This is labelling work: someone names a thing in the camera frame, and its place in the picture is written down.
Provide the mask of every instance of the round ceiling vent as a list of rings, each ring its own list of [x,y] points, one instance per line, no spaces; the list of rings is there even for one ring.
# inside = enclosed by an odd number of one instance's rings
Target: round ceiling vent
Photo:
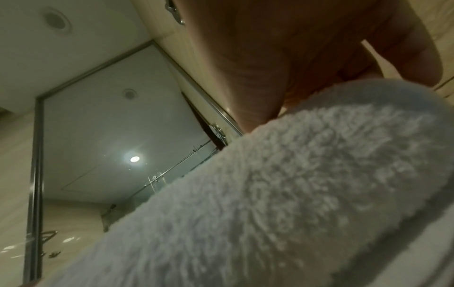
[[[137,97],[137,92],[133,89],[126,89],[123,91],[123,97],[127,98],[128,100],[133,100]]]
[[[52,7],[46,7],[41,12],[44,22],[52,30],[69,33],[71,31],[71,23],[66,16]]]

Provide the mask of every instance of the hand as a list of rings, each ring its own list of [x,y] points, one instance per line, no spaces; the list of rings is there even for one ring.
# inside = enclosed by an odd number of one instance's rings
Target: hand
[[[406,0],[177,0],[189,34],[244,131],[335,83],[382,77],[435,85],[441,60]]]

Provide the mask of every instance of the silver frame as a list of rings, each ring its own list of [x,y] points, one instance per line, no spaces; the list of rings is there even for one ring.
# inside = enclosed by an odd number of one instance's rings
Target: silver frame
[[[35,129],[33,134],[33,154],[31,163],[30,177],[30,195],[28,200],[28,216],[27,216],[27,233],[26,233],[26,249],[24,255],[24,273],[23,283],[30,283],[42,277],[42,252],[43,242],[41,232],[43,231],[43,158],[44,158],[44,101],[64,90],[65,88],[75,84],[96,72],[99,72],[127,57],[150,46],[155,46],[161,54],[169,61],[202,95],[202,97],[210,104],[210,106],[223,118],[226,122],[238,133],[243,135],[238,124],[232,117],[218,104],[211,96],[209,96],[186,71],[184,71],[154,40],[147,41],[134,49],[131,49],[99,66],[91,69],[47,92],[39,95],[35,101]]]

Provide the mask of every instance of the rolled towel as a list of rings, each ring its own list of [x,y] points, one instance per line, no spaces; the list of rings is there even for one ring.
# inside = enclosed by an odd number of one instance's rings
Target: rolled towel
[[[453,163],[453,111],[432,91],[339,85],[163,189],[42,286],[326,287],[424,209]]]

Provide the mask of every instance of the mirror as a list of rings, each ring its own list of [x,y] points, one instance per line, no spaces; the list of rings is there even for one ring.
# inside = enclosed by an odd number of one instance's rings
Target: mirror
[[[228,143],[171,70],[149,46],[44,100],[43,277]]]

